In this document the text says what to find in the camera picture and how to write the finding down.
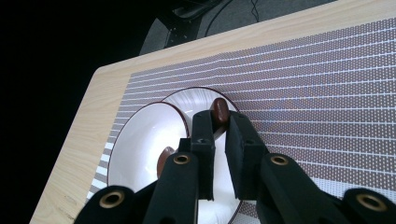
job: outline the dark floor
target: dark floor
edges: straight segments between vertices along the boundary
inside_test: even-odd
[[[203,15],[196,39],[205,37],[228,1]],[[92,74],[100,66],[163,49],[171,37],[156,18],[164,8],[160,3],[168,1],[8,2],[0,6],[6,142],[1,183],[10,191],[4,192],[0,211],[4,220],[28,223]],[[328,2],[233,0],[207,35]]]

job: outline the black cable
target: black cable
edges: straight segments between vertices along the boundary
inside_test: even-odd
[[[251,9],[251,14],[253,14],[254,18],[256,18],[256,22],[259,22],[259,11],[256,8],[258,1],[259,0],[253,2],[253,0],[250,0],[251,4],[253,4],[253,8]]]
[[[207,25],[207,28],[206,28],[206,32],[205,32],[205,36],[204,36],[204,37],[207,37],[207,32],[209,31],[209,28],[210,28],[210,26],[212,25],[213,21],[216,19],[216,17],[217,17],[217,16],[220,14],[220,12],[221,12],[225,7],[227,7],[232,1],[233,1],[233,0],[230,0],[230,1],[228,1],[226,4],[224,4],[224,5],[221,7],[221,9],[218,11],[218,13],[216,13],[216,15],[212,18],[212,20],[210,21],[209,25]]]

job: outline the brown object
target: brown object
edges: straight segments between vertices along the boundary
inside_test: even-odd
[[[177,152],[172,147],[166,147],[158,158],[157,162],[157,177],[160,178],[161,173],[163,172],[163,167],[165,166],[166,159],[172,154]]]
[[[216,140],[228,130],[230,110],[227,102],[223,98],[216,98],[212,106],[210,106],[210,112],[212,117],[213,137]]]

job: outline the wooden table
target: wooden table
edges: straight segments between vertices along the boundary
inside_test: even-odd
[[[100,67],[92,76],[31,223],[73,223],[132,73],[396,17],[396,1],[339,0]]]

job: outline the dotted pattern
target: dotted pattern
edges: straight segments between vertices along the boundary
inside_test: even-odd
[[[87,200],[106,186],[112,145],[135,111],[202,86],[231,99],[268,149],[322,190],[341,198],[363,187],[396,203],[395,74],[396,19],[132,74]],[[243,203],[233,223],[259,223],[255,214]]]

